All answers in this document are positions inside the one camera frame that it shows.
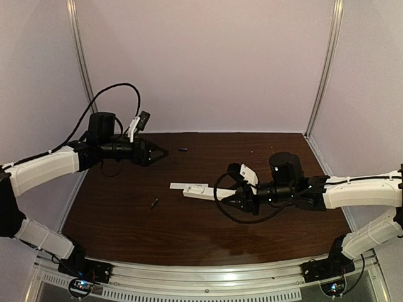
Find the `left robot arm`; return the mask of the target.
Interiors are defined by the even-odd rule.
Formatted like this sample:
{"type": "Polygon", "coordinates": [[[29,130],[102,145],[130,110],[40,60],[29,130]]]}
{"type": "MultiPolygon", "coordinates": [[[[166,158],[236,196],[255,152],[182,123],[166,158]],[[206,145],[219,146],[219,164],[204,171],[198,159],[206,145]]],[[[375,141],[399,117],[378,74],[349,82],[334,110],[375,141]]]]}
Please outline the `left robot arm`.
{"type": "Polygon", "coordinates": [[[79,140],[65,143],[21,163],[1,167],[1,236],[15,238],[59,259],[69,259],[77,247],[71,239],[31,220],[20,211],[16,199],[25,192],[56,178],[86,171],[104,160],[129,160],[148,167],[169,152],[141,138],[150,114],[136,116],[126,134],[116,134],[114,113],[93,113],[88,130],[79,140]]]}

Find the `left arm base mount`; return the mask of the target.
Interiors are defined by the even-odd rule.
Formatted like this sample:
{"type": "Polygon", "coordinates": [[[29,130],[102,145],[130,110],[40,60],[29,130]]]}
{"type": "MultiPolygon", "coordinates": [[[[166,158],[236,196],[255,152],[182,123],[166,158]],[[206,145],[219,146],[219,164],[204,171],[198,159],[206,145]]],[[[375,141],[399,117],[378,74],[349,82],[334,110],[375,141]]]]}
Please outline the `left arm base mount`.
{"type": "Polygon", "coordinates": [[[52,262],[58,265],[58,271],[73,277],[67,285],[70,295],[81,301],[88,297],[95,286],[108,284],[113,265],[109,262],[86,258],[86,251],[75,247],[67,259],[52,256],[52,262]]]}

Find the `white battery cover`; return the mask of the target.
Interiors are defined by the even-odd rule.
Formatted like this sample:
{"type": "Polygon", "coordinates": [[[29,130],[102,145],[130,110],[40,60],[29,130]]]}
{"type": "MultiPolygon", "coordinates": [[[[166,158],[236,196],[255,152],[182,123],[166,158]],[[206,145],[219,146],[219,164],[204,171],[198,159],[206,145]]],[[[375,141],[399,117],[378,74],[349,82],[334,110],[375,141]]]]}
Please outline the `white battery cover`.
{"type": "Polygon", "coordinates": [[[208,187],[208,183],[185,183],[185,182],[171,182],[169,185],[170,189],[179,189],[184,190],[190,186],[200,186],[200,187],[208,187]]]}

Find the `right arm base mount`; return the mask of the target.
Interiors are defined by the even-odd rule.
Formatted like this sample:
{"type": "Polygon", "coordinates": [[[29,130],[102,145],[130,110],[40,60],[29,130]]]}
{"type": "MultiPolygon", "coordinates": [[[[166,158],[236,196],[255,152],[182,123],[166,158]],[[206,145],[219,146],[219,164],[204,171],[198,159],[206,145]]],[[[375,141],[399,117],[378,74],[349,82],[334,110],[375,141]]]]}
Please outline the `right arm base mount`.
{"type": "Polygon", "coordinates": [[[353,260],[345,257],[341,252],[333,251],[325,259],[311,259],[304,262],[301,270],[306,283],[334,278],[333,281],[320,284],[320,288],[326,296],[338,298],[346,291],[345,275],[353,272],[355,265],[353,260]]]}

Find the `white remote control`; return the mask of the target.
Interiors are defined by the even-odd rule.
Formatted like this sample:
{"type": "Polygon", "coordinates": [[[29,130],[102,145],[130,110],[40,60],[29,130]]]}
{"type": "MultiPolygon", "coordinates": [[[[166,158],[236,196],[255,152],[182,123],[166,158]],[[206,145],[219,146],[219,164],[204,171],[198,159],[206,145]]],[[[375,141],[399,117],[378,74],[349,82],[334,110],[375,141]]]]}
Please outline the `white remote control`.
{"type": "MultiPolygon", "coordinates": [[[[217,189],[216,197],[219,201],[229,196],[235,195],[236,190],[217,189]]],[[[186,198],[195,198],[208,201],[215,201],[214,191],[212,187],[190,186],[183,190],[183,196],[186,198]]]]}

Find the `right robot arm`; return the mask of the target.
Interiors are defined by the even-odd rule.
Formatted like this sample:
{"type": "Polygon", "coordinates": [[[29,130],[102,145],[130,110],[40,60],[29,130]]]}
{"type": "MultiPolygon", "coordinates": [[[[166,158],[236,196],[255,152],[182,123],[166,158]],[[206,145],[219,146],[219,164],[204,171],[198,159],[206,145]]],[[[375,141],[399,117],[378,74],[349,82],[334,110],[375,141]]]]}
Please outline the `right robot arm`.
{"type": "Polygon", "coordinates": [[[213,189],[213,199],[219,209],[233,206],[258,215],[262,203],[282,202],[277,210],[289,204],[301,210],[326,211],[345,206],[389,206],[389,210],[357,231],[334,240],[329,260],[347,264],[362,253],[394,237],[402,237],[402,170],[363,177],[305,177],[297,155],[289,152],[273,154],[269,160],[272,181],[260,183],[249,179],[240,164],[231,164],[222,177],[235,180],[233,189],[240,192],[219,199],[213,189]]]}

